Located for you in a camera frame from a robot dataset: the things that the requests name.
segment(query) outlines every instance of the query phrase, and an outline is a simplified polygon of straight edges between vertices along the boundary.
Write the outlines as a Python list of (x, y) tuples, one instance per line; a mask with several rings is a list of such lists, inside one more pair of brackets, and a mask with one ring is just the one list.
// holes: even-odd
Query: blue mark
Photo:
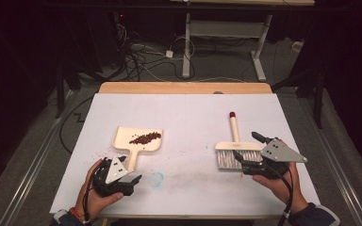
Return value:
[(149, 177), (149, 185), (154, 188), (160, 188), (161, 183), (163, 182), (164, 176), (160, 172), (154, 172)]

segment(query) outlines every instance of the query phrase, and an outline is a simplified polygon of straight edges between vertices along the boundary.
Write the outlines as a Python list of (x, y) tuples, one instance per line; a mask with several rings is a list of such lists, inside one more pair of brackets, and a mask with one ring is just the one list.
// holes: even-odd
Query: floor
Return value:
[[(266, 43), (260, 57), (267, 83), (273, 85), (288, 77), (298, 56), (291, 50), (292, 40)], [(168, 48), (142, 40), (132, 49), (136, 63), (130, 59), (128, 73), (113, 81), (193, 81), (193, 82), (258, 82), (249, 50), (255, 40), (196, 40), (191, 59), (193, 77), (180, 77), (182, 61), (165, 59)], [(181, 58), (181, 49), (174, 46), (174, 58)], [(107, 67), (103, 76), (115, 69)], [(49, 209), (71, 156), (71, 151), (88, 113), (89, 98), (99, 89), (85, 74), (80, 74), (81, 90), (68, 90), (62, 117), (55, 118), (56, 94), (38, 118), (8, 162), (0, 177), (0, 225), (47, 225)], [(326, 91), (321, 114), (323, 129), (311, 117), (313, 99), (296, 97), (294, 88), (276, 91), (300, 152), (310, 161), (306, 164), (317, 189), (321, 204), (332, 209), (343, 225), (362, 225), (362, 159), (338, 119)], [(102, 225), (98, 219), (93, 225)], [(251, 225), (250, 221), (152, 221), (110, 219), (112, 225)], [(277, 219), (256, 220), (254, 225), (275, 225)]]

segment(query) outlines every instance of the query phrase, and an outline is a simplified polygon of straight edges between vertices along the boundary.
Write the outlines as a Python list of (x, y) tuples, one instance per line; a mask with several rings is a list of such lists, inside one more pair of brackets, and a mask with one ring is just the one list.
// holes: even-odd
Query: brush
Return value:
[(230, 112), (230, 124), (234, 142), (220, 142), (216, 144), (215, 148), (219, 170), (242, 170), (242, 166), (235, 159), (232, 151), (240, 153), (244, 160), (260, 162), (262, 160), (260, 145), (252, 142), (240, 142), (235, 112)]

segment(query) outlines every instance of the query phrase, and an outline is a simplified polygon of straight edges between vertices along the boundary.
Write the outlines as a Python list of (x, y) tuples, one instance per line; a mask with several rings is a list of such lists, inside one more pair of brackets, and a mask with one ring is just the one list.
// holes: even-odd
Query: human hand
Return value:
[[(295, 214), (308, 206), (307, 201), (305, 200), (304, 196), (302, 195), (301, 186), (299, 182), (299, 173), (296, 169), (296, 163), (290, 162), (289, 163), (289, 170), (292, 178), (290, 178), (289, 171), (287, 171), (284, 175), (284, 178), (288, 181), (288, 183), (292, 186), (291, 181), (293, 181), (293, 200), (292, 206), (290, 208), (290, 212)], [(254, 175), (252, 179), (259, 184), (265, 186), (266, 188), (270, 189), (272, 193), (277, 197), (281, 202), (287, 204), (289, 200), (289, 191), (287, 186), (281, 179), (277, 180), (270, 180), (261, 175)]]
[[(84, 220), (84, 208), (83, 208), (83, 199), (87, 191), (88, 181), (92, 175), (93, 170), (101, 164), (102, 159), (99, 159), (95, 164), (88, 170), (87, 177), (84, 185), (81, 186), (80, 192), (78, 194), (77, 201), (75, 203), (75, 211), (77, 212), (79, 218)], [(88, 196), (88, 212), (90, 214), (90, 220), (95, 219), (109, 205), (117, 202), (123, 197), (123, 193), (117, 192), (107, 197), (100, 197), (94, 189), (91, 189)]]

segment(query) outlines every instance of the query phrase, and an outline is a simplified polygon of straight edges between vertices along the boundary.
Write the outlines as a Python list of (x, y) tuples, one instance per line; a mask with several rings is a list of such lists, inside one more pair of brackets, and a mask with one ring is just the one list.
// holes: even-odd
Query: black sleeve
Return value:
[(338, 226), (340, 224), (339, 218), (331, 210), (312, 202), (301, 212), (290, 215), (288, 221), (293, 226)]
[(54, 215), (49, 226), (84, 226), (84, 224), (74, 215), (65, 210), (60, 210)]

